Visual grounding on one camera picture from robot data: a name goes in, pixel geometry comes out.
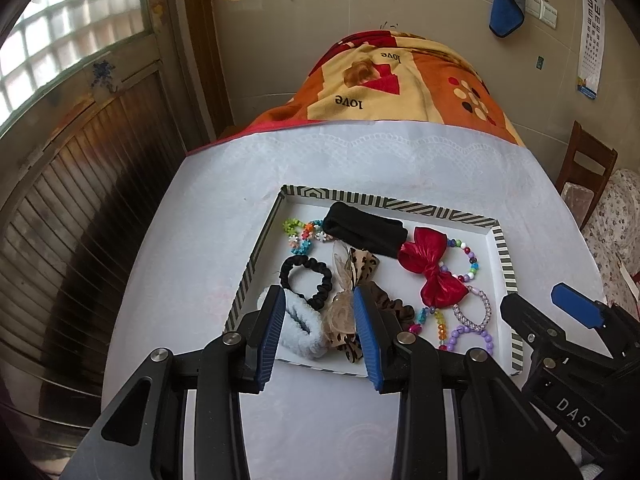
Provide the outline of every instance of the colorful beaded bracelet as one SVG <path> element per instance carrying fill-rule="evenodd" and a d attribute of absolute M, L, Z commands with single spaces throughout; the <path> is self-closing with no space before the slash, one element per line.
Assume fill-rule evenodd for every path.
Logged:
<path fill-rule="evenodd" d="M 468 290 L 475 296 L 479 296 L 480 299 L 482 300 L 482 303 L 484 304 L 484 319 L 482 320 L 482 323 L 476 324 L 473 321 L 467 319 L 467 317 L 464 314 L 462 314 L 462 311 L 460 310 L 460 307 L 457 304 L 453 306 L 453 313 L 455 314 L 456 319 L 460 323 L 462 323 L 464 326 L 468 326 L 474 332 L 478 332 L 478 331 L 482 332 L 482 330 L 485 329 L 485 327 L 488 325 L 489 321 L 491 320 L 491 313 L 492 313 L 491 303 L 489 302 L 489 298 L 486 296 L 486 294 L 479 288 L 475 288 L 474 286 L 467 285 L 466 290 Z"/>
<path fill-rule="evenodd" d="M 440 311 L 440 309 L 435 308 L 434 306 L 425 306 L 418 314 L 417 323 L 412 324 L 409 327 L 409 332 L 419 335 L 422 332 L 422 326 L 427 321 L 427 316 L 431 314 L 435 316 L 436 321 L 438 322 L 438 340 L 440 342 L 439 350 L 447 349 L 447 322 L 444 319 L 444 314 Z"/>
<path fill-rule="evenodd" d="M 466 256 L 468 256 L 469 258 L 469 263 L 470 263 L 470 267 L 469 267 L 469 272 L 466 274 L 453 274 L 452 276 L 454 278 L 459 279 L 461 282 L 470 282 L 472 279 L 475 278 L 476 276 L 476 272 L 478 272 L 479 269 L 479 265 L 478 265 L 478 259 L 476 258 L 476 255 L 473 253 L 473 251 L 471 250 L 470 247 L 468 247 L 467 244 L 465 244 L 464 242 L 460 241 L 460 240 L 454 240 L 452 239 L 447 239 L 447 246 L 449 247 L 459 247 L 460 249 L 462 249 L 463 251 L 465 251 Z M 447 272 L 449 269 L 448 267 L 444 264 L 444 262 L 440 262 L 438 264 L 440 266 L 440 272 Z"/>
<path fill-rule="evenodd" d="M 482 337 L 482 339 L 484 339 L 484 342 L 486 343 L 486 352 L 489 355 L 493 355 L 494 354 L 494 338 L 491 337 L 491 334 L 489 334 L 487 330 L 471 330 L 468 326 L 462 326 L 462 325 L 459 325 L 455 330 L 451 331 L 451 337 L 447 342 L 447 350 L 449 352 L 453 352 L 456 348 L 456 343 L 458 342 L 458 338 L 462 334 L 469 334 L 471 332 L 477 333 L 479 336 Z"/>
<path fill-rule="evenodd" d="M 302 228 L 300 234 L 296 231 L 297 227 Z M 282 224 L 282 230 L 289 235 L 291 252 L 298 256 L 309 252 L 311 240 L 320 240 L 321 242 L 333 240 L 333 237 L 322 231 L 322 220 L 312 220 L 305 224 L 297 218 L 288 218 Z"/>

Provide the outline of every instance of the black velvet scrunchie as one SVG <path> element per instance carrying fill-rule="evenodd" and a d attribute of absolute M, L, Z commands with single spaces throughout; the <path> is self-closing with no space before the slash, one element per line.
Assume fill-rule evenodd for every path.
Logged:
<path fill-rule="evenodd" d="M 309 306 L 314 310 L 321 310 L 324 307 L 324 302 L 329 298 L 329 292 L 333 288 L 331 282 L 331 270 L 326 266 L 326 263 L 319 262 L 315 258 L 309 258 L 306 254 L 297 254 L 296 256 L 290 256 L 282 264 L 280 269 L 280 286 L 282 288 L 288 288 L 293 292 L 289 285 L 289 273 L 293 267 L 304 266 L 313 272 L 322 274 L 322 283 L 318 285 L 318 293 L 314 294 L 312 298 L 305 298 L 303 294 L 299 295 L 300 298 L 305 300 Z"/>

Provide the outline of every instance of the metal screw head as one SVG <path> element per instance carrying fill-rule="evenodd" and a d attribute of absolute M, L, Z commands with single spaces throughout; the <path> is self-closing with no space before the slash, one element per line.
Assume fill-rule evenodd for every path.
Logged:
<path fill-rule="evenodd" d="M 415 343 L 415 334 L 411 332 L 401 332 L 396 336 L 398 342 L 403 345 L 411 345 Z"/>
<path fill-rule="evenodd" d="M 489 354 L 481 348 L 472 348 L 469 351 L 469 357 L 471 357 L 471 360 L 476 363 L 483 363 L 489 358 Z"/>
<path fill-rule="evenodd" d="M 242 336 L 238 332 L 227 332 L 222 336 L 222 342 L 225 345 L 233 346 L 242 341 Z"/>
<path fill-rule="evenodd" d="M 160 361 L 164 361 L 169 357 L 169 351 L 166 348 L 156 348 L 153 352 L 151 352 L 151 360 L 159 363 Z"/>

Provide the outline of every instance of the chair backrest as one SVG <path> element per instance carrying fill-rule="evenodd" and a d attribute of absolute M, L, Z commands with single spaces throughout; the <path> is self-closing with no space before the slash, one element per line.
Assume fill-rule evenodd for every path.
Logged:
<path fill-rule="evenodd" d="M 594 160 L 604 168 L 602 174 L 597 174 L 591 170 L 578 164 L 574 158 L 575 153 L 579 152 L 588 156 L 591 160 Z M 587 189 L 593 191 L 593 199 L 591 205 L 587 211 L 587 215 L 582 221 L 580 229 L 584 227 L 589 220 L 591 213 L 596 207 L 598 200 L 604 191 L 609 177 L 613 172 L 613 167 L 616 165 L 618 159 L 618 152 L 616 150 L 610 150 L 607 146 L 601 143 L 598 139 L 585 132 L 580 123 L 574 122 L 574 129 L 571 132 L 571 139 L 569 140 L 569 147 L 566 150 L 564 156 L 564 162 L 562 163 L 562 169 L 558 180 L 556 180 L 556 189 L 558 193 L 562 193 L 562 188 L 567 182 L 573 182 L 579 186 L 584 186 Z"/>

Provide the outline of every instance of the striped tray border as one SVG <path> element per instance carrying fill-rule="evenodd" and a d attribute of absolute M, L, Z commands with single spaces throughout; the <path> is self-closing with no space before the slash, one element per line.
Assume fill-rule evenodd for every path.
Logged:
<path fill-rule="evenodd" d="M 238 291 L 236 297 L 231 305 L 229 316 L 225 323 L 225 332 L 229 332 L 236 328 L 238 319 L 242 316 L 242 306 L 244 304 L 244 298 L 251 285 L 251 281 L 255 274 L 255 267 L 260 257 L 260 252 L 264 245 L 264 241 L 267 238 L 269 231 L 273 225 L 280 206 L 286 200 L 287 196 L 301 196 L 305 198 L 317 198 L 320 200 L 331 200 L 345 202 L 348 204 L 360 204 L 372 207 L 379 207 L 380 209 L 392 209 L 395 211 L 403 211 L 406 213 L 412 213 L 422 216 L 433 216 L 440 219 L 446 219 L 453 222 L 462 222 L 464 224 L 471 224 L 478 227 L 490 227 L 495 239 L 495 244 L 498 248 L 498 255 L 500 257 L 500 265 L 502 267 L 502 276 L 504 278 L 504 284 L 506 286 L 507 294 L 516 294 L 518 287 L 516 284 L 516 276 L 513 272 L 513 264 L 511 263 L 511 256 L 507 248 L 507 243 L 504 240 L 504 233 L 500 222 L 495 218 L 489 218 L 487 216 L 474 215 L 472 213 L 465 213 L 458 211 L 457 209 L 449 209 L 446 207 L 439 207 L 436 205 L 427 205 L 419 202 L 409 202 L 408 200 L 399 200 L 397 198 L 388 198 L 379 195 L 370 195 L 366 193 L 357 193 L 353 191 L 341 191 L 337 189 L 327 189 L 324 187 L 305 187 L 305 186 L 292 186 L 285 185 L 280 188 L 278 196 L 276 197 L 271 211 L 267 216 L 267 220 L 264 223 L 258 240 L 255 243 L 254 250 L 249 256 L 249 261 L 246 264 L 242 279 L 238 285 Z M 522 371 L 524 363 L 523 354 L 523 341 L 522 338 L 511 329 L 511 368 L 512 375 L 517 375 Z M 301 365 L 303 367 L 314 368 L 316 370 L 322 370 L 325 372 L 332 372 L 347 376 L 358 376 L 358 374 L 334 372 L 333 370 L 326 370 L 325 368 L 309 367 L 308 365 Z"/>

